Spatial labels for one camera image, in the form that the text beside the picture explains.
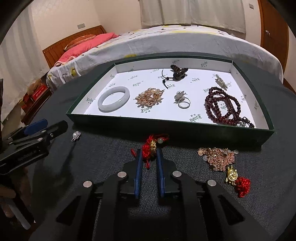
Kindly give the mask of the person's left hand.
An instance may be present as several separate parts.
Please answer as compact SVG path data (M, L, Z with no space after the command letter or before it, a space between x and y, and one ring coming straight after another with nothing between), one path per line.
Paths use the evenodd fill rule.
M15 180L16 187L18 188L18 193L21 195L21 199L24 202L26 207L31 205L31 186L29 178L23 176ZM10 189L1 184L1 208L4 211L4 214L8 218L12 218L15 215L13 214L11 208L9 207L7 200L16 198L16 192L13 189Z

